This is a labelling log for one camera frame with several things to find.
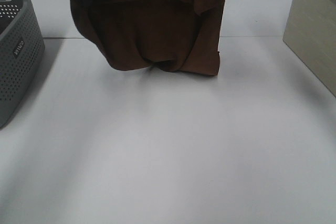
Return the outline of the brown towel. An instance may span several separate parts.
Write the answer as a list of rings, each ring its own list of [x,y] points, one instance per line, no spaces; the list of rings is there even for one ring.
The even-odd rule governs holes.
[[[70,0],[79,33],[109,65],[216,76],[225,0]]]

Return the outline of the grey perforated plastic basket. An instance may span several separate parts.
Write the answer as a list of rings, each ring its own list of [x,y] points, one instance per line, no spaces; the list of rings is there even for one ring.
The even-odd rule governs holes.
[[[44,50],[31,0],[1,1],[1,127],[15,114]]]

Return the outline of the beige wooden box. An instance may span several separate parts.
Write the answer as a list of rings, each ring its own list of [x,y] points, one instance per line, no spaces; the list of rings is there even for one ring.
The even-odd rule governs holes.
[[[335,0],[292,0],[283,41],[335,94]]]

